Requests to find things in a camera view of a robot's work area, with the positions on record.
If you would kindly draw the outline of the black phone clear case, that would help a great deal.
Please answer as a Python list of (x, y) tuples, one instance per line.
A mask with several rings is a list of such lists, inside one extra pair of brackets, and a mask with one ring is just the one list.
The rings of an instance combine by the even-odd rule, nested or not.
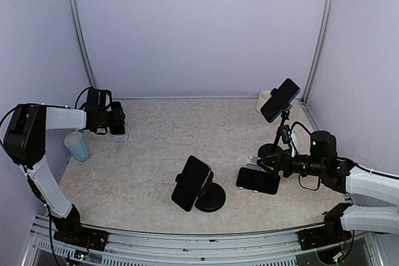
[(111, 103), (109, 128), (112, 135), (124, 135), (126, 133), (125, 114), (122, 104), (118, 101)]

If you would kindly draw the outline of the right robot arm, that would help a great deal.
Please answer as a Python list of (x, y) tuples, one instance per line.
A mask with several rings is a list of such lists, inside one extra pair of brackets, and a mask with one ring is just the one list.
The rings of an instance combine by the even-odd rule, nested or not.
[(383, 201), (386, 207), (363, 207), (350, 203), (336, 205), (325, 215), (319, 238), (333, 243), (343, 231), (369, 231), (398, 234), (398, 176), (367, 169), (348, 158), (340, 158), (336, 138), (328, 131), (310, 134), (310, 153), (297, 154), (294, 148), (270, 153), (257, 159), (257, 165), (270, 176), (292, 174), (315, 176), (325, 187), (341, 194)]

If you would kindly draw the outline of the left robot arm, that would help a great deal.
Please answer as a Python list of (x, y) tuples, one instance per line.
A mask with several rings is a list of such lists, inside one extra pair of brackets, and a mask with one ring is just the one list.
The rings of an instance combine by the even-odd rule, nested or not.
[(98, 135), (113, 133), (124, 124), (120, 102), (110, 90), (84, 89), (86, 102), (80, 107), (20, 103), (7, 112), (11, 117), (1, 147), (27, 178), (32, 192), (49, 210), (59, 232), (74, 244), (87, 238), (75, 206), (64, 196), (47, 164), (46, 136), (49, 130), (90, 130)]

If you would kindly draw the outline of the white phone stand right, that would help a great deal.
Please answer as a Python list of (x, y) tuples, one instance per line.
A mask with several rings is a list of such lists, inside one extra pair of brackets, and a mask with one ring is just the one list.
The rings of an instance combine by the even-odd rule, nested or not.
[[(265, 173), (265, 170), (263, 170), (260, 166), (257, 165), (256, 160), (257, 160), (257, 157), (248, 156), (245, 159), (245, 161), (244, 161), (243, 167), (247, 168), (247, 169), (252, 169), (252, 170), (255, 170), (255, 171), (258, 171), (258, 172)], [(245, 187), (239, 187), (239, 189), (240, 190), (248, 190), (248, 191), (251, 191), (253, 193), (259, 193), (259, 191), (257, 191), (257, 190), (249, 189), (249, 188), (245, 188)]]

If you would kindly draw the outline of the black phone lying landscape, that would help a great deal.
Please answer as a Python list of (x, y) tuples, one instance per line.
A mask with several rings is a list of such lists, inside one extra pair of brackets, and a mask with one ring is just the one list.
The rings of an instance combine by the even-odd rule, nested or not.
[(275, 195), (277, 194), (280, 180), (280, 176), (273, 178), (264, 171), (240, 168), (236, 180), (236, 186), (250, 191)]

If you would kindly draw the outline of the white folding phone stand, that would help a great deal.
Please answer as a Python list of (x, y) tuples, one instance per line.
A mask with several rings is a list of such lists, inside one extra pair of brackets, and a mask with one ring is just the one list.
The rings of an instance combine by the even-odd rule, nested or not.
[(110, 134), (115, 143), (123, 143), (128, 141), (131, 124), (126, 122), (124, 125), (116, 125), (110, 127)]

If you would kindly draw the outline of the black phone blue edge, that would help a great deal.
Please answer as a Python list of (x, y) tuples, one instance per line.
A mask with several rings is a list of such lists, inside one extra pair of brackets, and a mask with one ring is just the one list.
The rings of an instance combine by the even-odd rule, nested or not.
[(261, 114), (266, 121), (272, 123), (299, 92), (300, 87), (290, 78), (285, 79), (279, 88), (272, 90), (271, 97), (261, 107)]

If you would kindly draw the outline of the black phone on round stand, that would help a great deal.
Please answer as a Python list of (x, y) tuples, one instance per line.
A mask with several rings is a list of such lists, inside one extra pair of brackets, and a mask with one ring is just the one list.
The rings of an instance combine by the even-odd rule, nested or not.
[(190, 212), (210, 172), (211, 167), (208, 164), (195, 156), (189, 156), (182, 172), (176, 177), (171, 200), (184, 211)]

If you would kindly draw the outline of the light blue cup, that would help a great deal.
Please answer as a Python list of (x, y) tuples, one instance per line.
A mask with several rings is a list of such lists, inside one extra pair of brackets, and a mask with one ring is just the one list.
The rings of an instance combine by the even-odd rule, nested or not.
[(64, 138), (64, 144), (75, 160), (79, 162), (84, 162), (88, 160), (89, 148), (81, 132), (74, 131), (69, 133)]

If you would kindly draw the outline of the white cup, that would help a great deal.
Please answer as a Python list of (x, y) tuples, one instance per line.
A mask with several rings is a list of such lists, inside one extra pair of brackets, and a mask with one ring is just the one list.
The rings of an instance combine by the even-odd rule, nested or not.
[(256, 102), (256, 111), (258, 113), (261, 113), (261, 108), (270, 99), (270, 97), (271, 97), (270, 90), (263, 90), (259, 93), (259, 96), (258, 96), (257, 102)]

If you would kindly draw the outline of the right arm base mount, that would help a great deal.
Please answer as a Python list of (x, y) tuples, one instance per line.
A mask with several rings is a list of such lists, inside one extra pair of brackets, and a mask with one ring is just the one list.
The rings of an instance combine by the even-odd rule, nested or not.
[(343, 229), (340, 221), (345, 210), (350, 206), (349, 203), (337, 204), (332, 210), (325, 213), (322, 226), (300, 230), (297, 235), (301, 250), (315, 249), (351, 239), (352, 233)]

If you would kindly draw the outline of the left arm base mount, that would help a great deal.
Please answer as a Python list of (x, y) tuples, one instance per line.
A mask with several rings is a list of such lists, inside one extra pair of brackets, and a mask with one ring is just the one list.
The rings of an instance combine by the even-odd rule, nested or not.
[(78, 234), (58, 230), (54, 233), (54, 239), (89, 250), (104, 251), (108, 241), (108, 232), (88, 227), (83, 227)]

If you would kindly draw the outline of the left aluminium frame post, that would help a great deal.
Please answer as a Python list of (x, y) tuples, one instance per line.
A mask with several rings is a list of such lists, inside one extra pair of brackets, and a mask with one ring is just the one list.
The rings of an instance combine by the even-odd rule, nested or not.
[(94, 70), (89, 57), (87, 43), (84, 37), (78, 2), (77, 0), (68, 0), (68, 5), (72, 17), (72, 27), (74, 29), (78, 50), (83, 64), (84, 74), (86, 76), (88, 85), (90, 87), (97, 88), (98, 83), (95, 78)]

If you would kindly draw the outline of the aluminium frame post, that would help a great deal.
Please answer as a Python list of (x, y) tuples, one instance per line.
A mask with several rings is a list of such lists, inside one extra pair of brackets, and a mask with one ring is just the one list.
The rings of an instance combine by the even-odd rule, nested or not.
[(88, 85), (90, 87), (97, 88), (98, 83), (95, 78), (94, 70), (89, 57), (87, 43), (84, 37), (78, 2), (77, 0), (68, 0), (68, 5), (72, 17), (72, 27), (74, 29), (78, 50), (83, 64), (84, 74), (86, 76)]
[(324, 7), (322, 11), (319, 33), (316, 40), (314, 54), (312, 56), (312, 62), (310, 66), (309, 75), (306, 81), (305, 90), (302, 96), (302, 103), (304, 106), (306, 106), (310, 100), (312, 89), (314, 87), (315, 80), (317, 77), (317, 72), (320, 67), (320, 60), (322, 58), (324, 44), (327, 37), (333, 5), (334, 5), (334, 0), (324, 0)]

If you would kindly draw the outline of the front aluminium rail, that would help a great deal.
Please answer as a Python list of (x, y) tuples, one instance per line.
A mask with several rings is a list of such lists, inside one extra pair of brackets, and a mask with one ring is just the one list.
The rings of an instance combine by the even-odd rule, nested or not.
[(304, 250), (299, 228), (242, 234), (162, 234), (108, 228), (103, 251), (50, 240), (38, 215), (21, 265), (384, 265), (373, 233)]

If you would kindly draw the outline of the right aluminium frame post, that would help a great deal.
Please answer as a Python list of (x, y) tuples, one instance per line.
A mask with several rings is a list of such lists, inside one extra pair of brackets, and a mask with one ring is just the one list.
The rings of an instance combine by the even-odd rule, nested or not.
[(310, 100), (312, 89), (314, 87), (315, 80), (317, 77), (317, 72), (320, 67), (320, 60), (322, 58), (324, 44), (327, 37), (333, 5), (334, 5), (334, 0), (324, 0), (324, 7), (322, 11), (319, 33), (316, 40), (314, 54), (312, 56), (312, 62), (310, 66), (309, 75), (306, 81), (305, 90), (302, 96), (302, 103), (304, 106), (306, 106)]

